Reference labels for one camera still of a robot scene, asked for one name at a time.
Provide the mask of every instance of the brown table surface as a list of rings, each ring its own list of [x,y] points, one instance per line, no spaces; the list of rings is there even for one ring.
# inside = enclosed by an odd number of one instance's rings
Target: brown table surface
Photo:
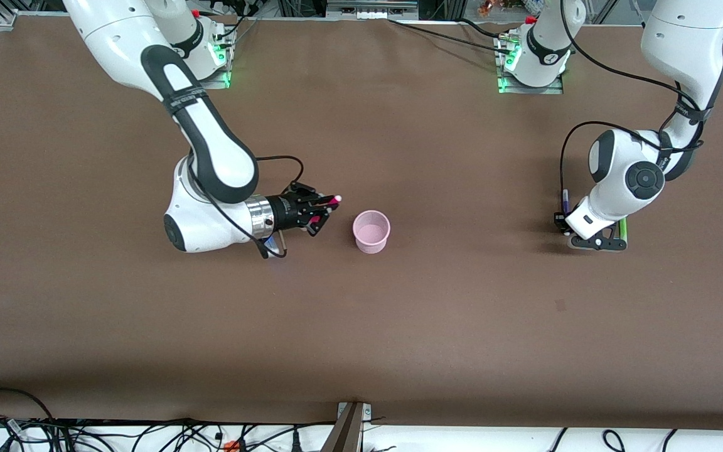
[[[638,28],[580,41],[659,77]],[[301,157],[345,202],[283,261],[189,255],[161,222],[187,151],[164,109],[68,18],[18,18],[0,33],[0,384],[57,417],[289,423],[353,399],[389,423],[723,428],[723,90],[630,249],[573,252],[551,226],[565,133],[656,128],[674,99],[569,68],[564,95],[505,95],[489,51],[383,21],[259,23],[213,102],[256,155]],[[571,141],[576,200],[601,131]],[[295,172],[261,163],[260,192]],[[393,227],[374,256],[350,232],[366,209]]]

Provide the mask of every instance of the plastic cup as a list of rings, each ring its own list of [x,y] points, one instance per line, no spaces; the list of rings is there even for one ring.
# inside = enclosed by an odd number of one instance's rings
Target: plastic cup
[[[353,221],[353,236],[356,237],[356,246],[362,252],[376,254],[387,246],[390,220],[379,211],[364,211]]]

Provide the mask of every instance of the wire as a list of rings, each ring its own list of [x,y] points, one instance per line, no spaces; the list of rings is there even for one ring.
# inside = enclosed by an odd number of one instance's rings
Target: wire
[[[12,392],[12,393],[20,394],[20,395],[22,395],[22,396],[24,396],[24,397],[29,398],[29,399],[32,400],[35,404],[37,404],[37,406],[40,406],[40,409],[44,412],[44,414],[46,414],[46,417],[47,417],[50,421],[54,421],[54,420],[55,420],[55,417],[52,416],[52,413],[49,411],[49,408],[46,408],[46,404],[44,404],[43,401],[41,401],[39,398],[35,397],[35,395],[32,395],[32,394],[29,393],[29,392],[23,391],[22,389],[13,389],[13,388],[4,388],[4,387],[0,387],[0,392]],[[73,448],[72,448],[72,441],[71,441],[71,438],[69,438],[69,432],[68,432],[68,430],[67,430],[67,429],[63,429],[62,432],[63,432],[63,435],[66,437],[66,446],[68,446],[68,449],[69,449],[69,450],[72,450],[72,449],[73,449]],[[60,450],[60,435],[59,435],[59,434],[55,436],[55,448],[56,448],[57,450]]]
[[[667,435],[665,435],[665,439],[663,440],[663,449],[661,452],[666,452],[668,449],[668,442],[671,441],[671,437],[674,436],[676,432],[677,429],[672,429]]]
[[[557,439],[554,440],[554,444],[551,445],[551,449],[549,449],[549,452],[557,452],[557,447],[560,446],[560,441],[562,441],[562,435],[565,434],[565,432],[568,432],[568,427],[562,427],[562,430],[557,434]]]
[[[414,31],[420,31],[420,32],[422,32],[422,33],[427,33],[427,34],[430,34],[430,35],[438,36],[438,37],[440,37],[440,38],[445,38],[446,40],[456,41],[457,43],[468,44],[468,46],[474,46],[475,48],[482,48],[482,49],[485,49],[485,50],[490,50],[490,51],[494,51],[494,52],[496,52],[496,53],[502,53],[502,54],[505,54],[505,55],[507,55],[507,54],[510,53],[510,51],[508,51],[507,49],[494,48],[494,46],[485,46],[484,44],[472,43],[472,42],[470,42],[470,41],[460,40],[460,38],[455,38],[455,37],[453,37],[453,36],[443,35],[442,33],[437,33],[436,31],[425,30],[424,28],[417,28],[416,26],[411,26],[411,25],[409,25],[409,24],[407,24],[407,23],[399,23],[399,22],[397,22],[397,21],[392,20],[391,18],[388,18],[387,20],[388,20],[389,22],[391,22],[391,23],[394,23],[395,25],[403,26],[404,28],[410,28],[410,29],[412,29],[412,30],[414,30]]]
[[[267,161],[267,160],[282,160],[282,159],[294,160],[295,162],[298,163],[299,166],[301,166],[301,169],[299,169],[299,171],[297,172],[297,175],[295,176],[295,178],[293,178],[293,180],[292,180],[292,182],[290,182],[290,184],[297,182],[297,181],[301,178],[301,176],[303,175],[303,171],[305,171],[305,165],[303,164],[303,161],[302,161],[302,160],[300,160],[299,158],[295,157],[294,155],[270,155],[269,157],[256,157],[256,158],[255,158],[255,160],[258,161],[258,162],[265,162],[265,161]],[[256,245],[258,245],[259,247],[265,248],[265,249],[267,250],[267,252],[269,252],[269,254],[272,254],[273,256],[279,257],[279,258],[284,258],[284,257],[286,257],[287,249],[284,248],[284,251],[283,251],[281,254],[279,254],[278,252],[272,251],[272,249],[269,249],[269,247],[266,246],[266,244],[264,244],[261,240],[255,238],[254,235],[250,234],[250,232],[245,231],[241,226],[239,226],[235,221],[233,221],[233,218],[230,218],[230,217],[225,213],[225,211],[223,211],[222,208],[219,207],[219,204],[218,204],[218,203],[216,202],[216,200],[210,195],[210,193],[207,192],[205,189],[203,189],[203,185],[201,185],[200,181],[198,180],[197,176],[195,175],[195,171],[193,171],[193,168],[192,168],[192,166],[191,166],[192,163],[193,163],[193,161],[192,161],[192,160],[189,160],[189,164],[188,164],[189,177],[190,177],[191,180],[197,185],[197,188],[198,188],[201,192],[203,192],[203,194],[205,195],[205,197],[208,198],[208,202],[210,202],[210,203],[212,204],[212,206],[219,212],[219,214],[222,215],[222,217],[224,217],[225,220],[227,220],[227,222],[230,223],[231,226],[233,226],[234,228],[238,229],[238,231],[241,232],[242,234],[244,234],[245,237],[247,237],[247,238],[249,238],[250,240],[252,240],[253,243],[255,243]]]
[[[227,35],[229,35],[230,33],[233,33],[234,31],[236,31],[236,29],[238,28],[238,26],[242,24],[242,21],[243,21],[244,18],[246,18],[246,17],[247,17],[247,16],[239,16],[239,17],[238,17],[238,21],[236,21],[235,25],[233,25],[233,28],[230,28],[228,31],[225,31],[225,32],[224,32],[223,34],[221,34],[221,35],[216,35],[216,38],[217,38],[218,40],[221,40],[221,38],[224,38],[224,37],[226,37]]]
[[[562,27],[565,28],[565,34],[568,35],[568,40],[570,40],[571,45],[574,46],[576,51],[578,51],[580,54],[582,54],[583,57],[588,59],[591,63],[595,64],[596,66],[599,66],[601,69],[605,69],[606,71],[612,72],[613,74],[623,75],[624,77],[629,77],[634,80],[641,80],[645,81],[646,83],[651,83],[652,85],[657,85],[662,88],[668,89],[670,91],[676,92],[678,95],[681,95],[681,97],[685,98],[688,102],[691,103],[691,106],[695,109],[699,108],[697,106],[697,103],[695,103],[694,98],[692,98],[690,95],[683,92],[681,89],[678,89],[677,87],[671,86],[668,83],[663,83],[659,80],[650,79],[648,77],[641,77],[641,75],[635,75],[630,74],[629,72],[619,71],[618,69],[613,69],[609,66],[607,66],[604,63],[601,63],[597,61],[595,58],[591,57],[586,51],[584,51],[582,48],[580,48],[579,44],[576,43],[574,40],[573,35],[570,33],[570,28],[568,28],[568,20],[565,19],[565,0],[560,0],[560,14],[562,14]]]
[[[585,121],[580,122],[576,126],[574,126],[573,129],[571,129],[568,132],[568,135],[565,137],[565,141],[562,141],[562,149],[560,149],[560,203],[562,203],[562,192],[565,190],[565,175],[563,171],[563,164],[565,162],[565,147],[568,146],[568,140],[570,139],[571,135],[574,134],[577,129],[584,126],[590,126],[590,125],[599,125],[599,126],[608,126],[612,127],[613,129],[619,129],[620,131],[627,132],[632,137],[634,137],[637,140],[643,141],[644,143],[648,144],[649,146],[653,147],[654,149],[657,149],[657,151],[664,151],[664,152],[671,152],[672,154],[680,153],[680,152],[691,152],[695,151],[696,149],[699,149],[703,145],[703,141],[697,140],[697,142],[694,145],[691,145],[689,147],[683,147],[680,149],[674,149],[674,148],[662,148],[659,145],[653,143],[652,141],[649,141],[643,135],[638,134],[635,131],[630,131],[630,129],[627,129],[624,126],[619,126],[618,124],[613,124],[612,122],[606,122],[606,121]]]
[[[613,444],[610,443],[610,440],[608,440],[608,435],[613,435],[615,439],[618,440],[618,444],[621,447],[620,449],[616,449]],[[620,435],[618,435],[618,432],[611,429],[606,429],[602,432],[602,441],[604,441],[604,445],[607,446],[610,450],[613,452],[626,452],[626,448],[623,446],[623,441],[621,441]]]
[[[294,155],[270,155],[269,157],[256,157],[255,160],[257,160],[258,162],[265,162],[267,160],[294,160],[298,163],[299,166],[301,166],[301,170],[298,171],[296,177],[293,178],[293,183],[301,180],[303,171],[305,171],[305,165],[303,164],[303,161],[295,157]]]
[[[478,31],[478,32],[481,33],[482,35],[489,36],[490,38],[497,38],[497,37],[498,37],[498,34],[497,34],[497,33],[490,33],[489,31],[485,30],[484,28],[480,28],[480,26],[478,26],[478,24],[476,24],[475,22],[471,21],[470,19],[467,19],[467,18],[464,18],[464,17],[460,17],[460,18],[454,19],[454,22],[467,23],[468,25],[472,26],[474,30]]]
[[[188,167],[188,169],[189,169],[189,178],[191,178],[191,180],[195,183],[195,185],[197,185],[197,189],[199,189],[199,191],[202,192],[202,193],[205,195],[205,197],[207,198],[208,202],[212,204],[213,208],[215,208],[216,211],[219,212],[219,215],[221,215],[225,220],[227,220],[227,222],[230,223],[231,226],[233,226],[234,228],[238,229],[238,231],[241,232],[241,234],[244,234],[245,237],[249,238],[250,241],[252,241],[252,242],[255,243],[257,246],[259,246],[259,248],[264,248],[264,249],[266,249],[267,252],[269,252],[269,254],[272,254],[272,255],[275,256],[275,257],[279,257],[279,258],[281,258],[281,259],[283,259],[284,257],[286,257],[286,254],[287,254],[287,250],[286,250],[286,249],[284,249],[283,254],[279,254],[278,252],[272,251],[272,249],[269,249],[269,247],[266,246],[266,244],[264,244],[261,240],[255,238],[255,235],[252,235],[252,234],[250,234],[250,232],[245,231],[241,226],[238,225],[238,223],[236,223],[235,221],[233,221],[233,218],[230,218],[230,217],[225,213],[225,211],[223,211],[222,208],[219,207],[219,204],[218,204],[218,203],[216,202],[216,200],[210,195],[210,193],[203,188],[203,184],[200,183],[199,179],[198,179],[197,176],[195,175],[195,170],[191,167],[191,165],[192,165],[192,160],[190,159],[190,160],[189,160],[189,164],[187,165],[187,167]]]
[[[258,443],[250,444],[250,446],[247,447],[247,452],[253,452],[253,450],[259,448],[259,446],[263,446],[264,444],[269,443],[269,441],[272,441],[273,439],[278,438],[281,435],[289,434],[290,432],[293,432],[297,429],[303,429],[304,427],[311,427],[311,426],[330,426],[331,424],[335,424],[335,421],[312,422],[310,424],[298,424],[298,426],[293,426],[291,429],[285,429],[284,431],[278,432],[277,434],[274,434],[265,440],[259,441]]]

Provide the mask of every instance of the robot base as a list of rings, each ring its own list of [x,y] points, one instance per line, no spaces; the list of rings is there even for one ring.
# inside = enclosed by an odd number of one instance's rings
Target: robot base
[[[209,18],[201,17],[199,20],[203,23],[210,21]],[[226,26],[221,23],[210,21],[207,26],[213,26],[213,34],[221,35],[224,34]],[[230,88],[230,74],[233,69],[233,54],[236,49],[236,38],[238,37],[237,31],[233,30],[229,35],[221,38],[221,40],[213,41],[209,43],[213,47],[213,54],[218,59],[218,63],[223,63],[215,69],[213,74],[209,75],[203,80],[200,80],[200,85],[205,89],[228,89]]]
[[[593,235],[588,240],[579,237],[565,222],[565,214],[557,212],[554,214],[554,225],[560,232],[568,237],[568,248],[585,249],[592,251],[619,252],[626,251],[628,246],[628,234],[626,234],[626,218],[618,223],[611,224]]]
[[[513,74],[506,70],[508,64],[513,64],[514,59],[520,54],[520,37],[510,30],[510,33],[502,33],[498,38],[493,38],[495,48],[505,48],[510,51],[509,55],[498,52],[496,54],[496,74],[498,75],[498,91],[514,92],[514,94],[562,94],[562,77],[557,75],[551,85],[535,88],[520,83]]]

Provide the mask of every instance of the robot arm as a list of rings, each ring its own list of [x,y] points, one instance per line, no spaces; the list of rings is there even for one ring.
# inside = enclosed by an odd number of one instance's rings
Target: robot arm
[[[723,81],[723,2],[659,0],[643,31],[641,49],[651,66],[668,75],[695,105],[678,99],[670,124],[660,132],[637,133],[655,149],[625,131],[602,134],[591,146],[595,188],[565,222],[582,239],[654,201],[666,181],[688,169]]]
[[[562,2],[565,2],[565,22],[575,37],[585,23],[585,4],[582,0]],[[525,23],[512,32],[519,36],[520,52],[505,69],[523,85],[548,86],[565,68],[565,61],[570,57],[570,38],[562,25],[562,2],[546,2],[536,23]]]
[[[292,183],[281,195],[253,195],[258,165],[190,68],[203,69],[205,77],[215,69],[207,60],[213,54],[209,39],[196,37],[204,33],[200,21],[183,11],[181,2],[150,0],[152,11],[143,0],[63,3],[104,71],[121,85],[154,95],[189,141],[190,154],[175,167],[164,215],[166,235],[177,249],[204,252],[253,240],[264,257],[270,251],[283,256],[285,247],[271,249],[261,240],[293,228],[318,234],[341,197],[324,196],[301,183]],[[169,41],[187,33],[190,38],[173,44],[174,50]]]
[[[204,189],[223,203],[249,198],[258,183],[252,152],[227,128],[146,4],[141,0],[65,0],[64,4],[108,75],[163,103],[193,149],[193,169]]]

